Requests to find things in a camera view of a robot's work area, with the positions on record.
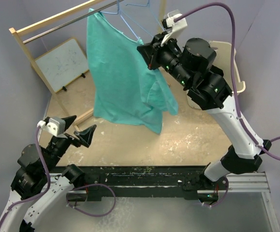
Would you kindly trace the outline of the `teal t shirt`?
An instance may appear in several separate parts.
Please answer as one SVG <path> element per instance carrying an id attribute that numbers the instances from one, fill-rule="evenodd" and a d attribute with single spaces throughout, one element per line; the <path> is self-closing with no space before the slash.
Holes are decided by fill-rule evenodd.
<path id="1" fill-rule="evenodd" d="M 113 27 L 102 13 L 88 17 L 88 67 L 96 88 L 93 114 L 159 134 L 163 113 L 177 115 L 178 103 L 160 70 L 147 68 L 137 51 L 142 44 Z"/>

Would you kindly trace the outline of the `blue wire hanger of black shirt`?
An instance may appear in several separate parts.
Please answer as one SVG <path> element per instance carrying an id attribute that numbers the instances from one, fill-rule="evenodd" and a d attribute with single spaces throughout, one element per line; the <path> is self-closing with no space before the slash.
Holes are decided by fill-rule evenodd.
<path id="1" fill-rule="evenodd" d="M 136 3 L 126 3 L 124 4 L 125 6 L 132 6 L 132 7 L 142 7 L 142 8 L 147 8 L 148 11 L 150 12 L 150 14 L 153 16 L 154 20 L 157 22 L 158 24 L 158 32 L 162 33 L 164 32 L 164 27 L 162 25 L 162 23 L 159 21 L 159 18 L 157 17 L 157 15 L 153 12 L 152 8 L 151 8 L 151 4 L 150 4 L 150 0 L 147 0 L 146 3 L 144 4 L 136 4 Z"/>

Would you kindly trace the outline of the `blue wire hanger of teal shirt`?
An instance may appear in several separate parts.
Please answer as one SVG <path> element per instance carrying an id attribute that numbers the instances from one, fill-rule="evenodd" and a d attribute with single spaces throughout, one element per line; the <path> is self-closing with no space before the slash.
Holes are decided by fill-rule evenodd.
<path id="1" fill-rule="evenodd" d="M 89 8 L 89 13 L 92 13 L 93 11 L 95 11 L 96 13 L 87 17 L 87 43 L 98 41 L 102 43 L 121 42 L 131 43 L 134 45 L 143 45 L 143 40 L 136 35 L 135 31 L 131 28 L 130 24 L 123 16 L 123 11 L 120 9 L 118 1 L 115 1 L 115 4 L 118 4 L 117 11 L 115 13 L 105 11 L 97 12 L 97 10 Z M 118 15 L 121 19 L 122 24 L 130 30 L 132 35 L 135 37 L 135 40 L 129 38 L 123 31 L 118 30 L 116 27 L 114 27 L 105 16 L 109 14 Z"/>

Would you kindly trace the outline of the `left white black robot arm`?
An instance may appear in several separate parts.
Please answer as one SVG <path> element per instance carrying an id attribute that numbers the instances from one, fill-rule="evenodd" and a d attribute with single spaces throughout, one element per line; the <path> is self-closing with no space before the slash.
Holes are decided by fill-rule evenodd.
<path id="1" fill-rule="evenodd" d="M 51 183 L 53 170 L 69 146 L 89 147 L 96 125 L 69 135 L 66 130 L 76 116 L 47 117 L 37 124 L 37 132 L 46 131 L 52 138 L 46 148 L 38 141 L 26 146 L 18 164 L 20 168 L 11 183 L 7 205 L 0 217 L 0 232 L 33 232 L 45 214 L 71 189 L 80 189 L 84 172 L 74 164 L 68 165 L 56 182 Z"/>

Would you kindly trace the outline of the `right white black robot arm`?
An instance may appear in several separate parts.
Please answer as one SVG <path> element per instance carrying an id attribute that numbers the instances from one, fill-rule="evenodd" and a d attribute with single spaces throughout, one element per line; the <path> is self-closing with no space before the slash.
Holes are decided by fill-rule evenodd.
<path id="1" fill-rule="evenodd" d="M 236 109 L 235 96 L 223 77 L 223 71 L 212 63 L 216 52 L 209 42 L 200 38 L 187 40 L 180 50 L 176 39 L 165 45 L 165 34 L 157 34 L 150 43 L 139 45 L 137 51 L 148 69 L 162 67 L 183 89 L 188 97 L 210 114 L 231 141 L 226 154 L 218 161 L 208 164 L 204 170 L 189 181 L 194 187 L 211 189 L 229 173 L 245 174 L 259 169 L 263 154 L 272 143 L 257 136 L 245 122 L 240 110 Z"/>

